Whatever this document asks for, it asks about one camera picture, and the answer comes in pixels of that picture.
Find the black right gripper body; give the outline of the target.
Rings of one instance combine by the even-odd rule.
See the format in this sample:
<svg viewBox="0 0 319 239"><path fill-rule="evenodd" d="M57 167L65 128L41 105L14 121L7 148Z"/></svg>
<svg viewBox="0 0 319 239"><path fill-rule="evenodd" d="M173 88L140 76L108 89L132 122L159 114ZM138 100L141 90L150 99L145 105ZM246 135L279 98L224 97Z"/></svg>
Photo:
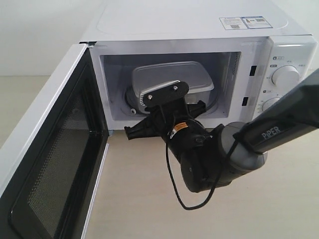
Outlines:
<svg viewBox="0 0 319 239"><path fill-rule="evenodd" d="M165 142L165 156L171 151L176 159L204 159L210 133L187 109L185 99L180 98L162 106L147 108L153 124Z"/></svg>

